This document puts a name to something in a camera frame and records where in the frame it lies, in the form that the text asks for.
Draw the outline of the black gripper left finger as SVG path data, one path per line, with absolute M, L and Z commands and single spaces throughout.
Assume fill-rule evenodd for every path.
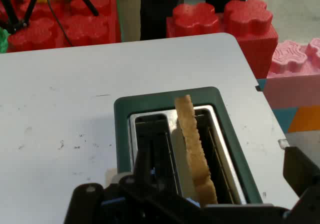
M 151 185 L 152 151 L 138 150 L 134 172 L 103 188 L 91 183 L 72 194 L 66 224 L 194 224 L 203 211 L 181 196 Z

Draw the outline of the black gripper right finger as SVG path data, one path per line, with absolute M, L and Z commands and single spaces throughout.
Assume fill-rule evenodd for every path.
M 283 214 L 285 224 L 320 222 L 320 168 L 298 147 L 284 149 L 283 176 L 299 197 Z

